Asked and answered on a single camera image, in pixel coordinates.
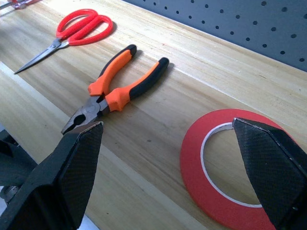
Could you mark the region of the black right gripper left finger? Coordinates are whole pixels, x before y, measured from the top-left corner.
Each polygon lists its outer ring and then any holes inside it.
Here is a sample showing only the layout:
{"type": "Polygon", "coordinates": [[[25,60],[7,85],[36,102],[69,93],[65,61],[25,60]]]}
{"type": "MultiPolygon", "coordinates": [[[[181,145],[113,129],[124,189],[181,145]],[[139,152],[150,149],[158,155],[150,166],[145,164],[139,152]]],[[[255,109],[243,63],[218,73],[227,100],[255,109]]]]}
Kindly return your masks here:
{"type": "Polygon", "coordinates": [[[22,148],[0,143],[3,230],[76,230],[93,189],[104,125],[92,122],[66,133],[36,163],[22,148]],[[9,187],[17,191],[7,194],[9,187]]]}

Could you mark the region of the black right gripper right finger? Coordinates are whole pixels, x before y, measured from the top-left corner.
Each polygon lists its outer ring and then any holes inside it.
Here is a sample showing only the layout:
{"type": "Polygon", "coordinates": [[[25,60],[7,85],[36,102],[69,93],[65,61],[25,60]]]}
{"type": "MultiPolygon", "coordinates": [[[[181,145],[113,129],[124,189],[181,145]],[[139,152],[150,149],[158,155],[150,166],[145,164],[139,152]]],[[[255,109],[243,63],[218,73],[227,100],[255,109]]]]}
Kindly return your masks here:
{"type": "Polygon", "coordinates": [[[244,166],[270,222],[277,230],[307,228],[307,154],[282,129],[236,117],[244,166]]]}

